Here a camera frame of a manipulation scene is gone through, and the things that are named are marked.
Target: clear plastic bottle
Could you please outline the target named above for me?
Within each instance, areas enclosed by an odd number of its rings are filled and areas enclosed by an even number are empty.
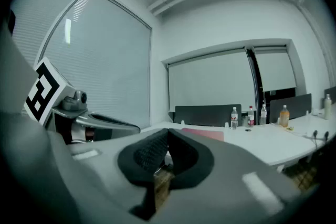
[[[263,104],[261,109],[261,115],[260,115],[260,126],[265,127],[266,125],[266,117],[267,117],[267,110],[266,110],[266,105]]]
[[[247,112],[247,126],[252,128],[254,125],[254,111],[253,106],[250,105],[250,109]]]
[[[238,112],[237,108],[234,107],[231,112],[231,129],[235,130],[238,127]]]
[[[287,127],[289,121],[289,111],[287,110],[287,106],[285,104],[283,107],[284,108],[280,112],[280,125],[282,127]]]
[[[331,113],[331,98],[330,95],[327,93],[327,96],[324,100],[324,118],[328,120],[330,118],[330,113]]]

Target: bottle of orange liquid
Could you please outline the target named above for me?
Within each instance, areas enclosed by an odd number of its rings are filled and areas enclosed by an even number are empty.
[[[280,112],[280,125],[282,127],[287,127],[289,121],[289,111],[287,110],[287,106],[285,104],[283,107],[284,108]]]

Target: roller blind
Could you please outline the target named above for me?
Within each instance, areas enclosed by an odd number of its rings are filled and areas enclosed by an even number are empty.
[[[13,0],[16,20],[13,40],[27,62],[33,66],[38,49],[57,15],[72,0]]]
[[[52,35],[44,56],[78,90],[88,109],[149,126],[151,30],[109,0],[79,0]]]
[[[295,88],[295,78],[285,47],[255,48],[264,92]]]
[[[169,66],[170,111],[176,105],[241,104],[255,108],[252,72],[245,50],[221,52]]]

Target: pink folder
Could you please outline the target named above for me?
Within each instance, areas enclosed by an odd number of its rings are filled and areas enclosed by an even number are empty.
[[[221,131],[207,131],[207,130],[198,130],[189,128],[183,128],[182,131],[190,132],[193,134],[199,134],[222,142],[224,141],[224,132]]]

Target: white table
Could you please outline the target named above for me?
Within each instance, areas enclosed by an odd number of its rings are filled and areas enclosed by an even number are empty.
[[[310,118],[309,121],[307,121],[306,116],[290,120],[288,126],[294,127],[293,131],[287,131],[283,127],[274,124],[267,124],[265,127],[257,125],[251,128],[250,132],[246,132],[246,127],[238,127],[236,130],[231,130],[224,127],[161,122],[143,129],[141,132],[162,128],[222,131],[224,132],[224,142],[246,149],[270,166],[280,166],[295,163],[298,159],[311,155],[317,148],[321,148],[324,145],[324,141],[316,140],[316,147],[313,139],[305,138],[305,136],[312,137],[314,130],[318,131],[317,138],[323,138],[326,131],[329,132],[329,140],[335,136],[336,104],[332,106],[331,112],[329,120],[313,115],[308,116]]]

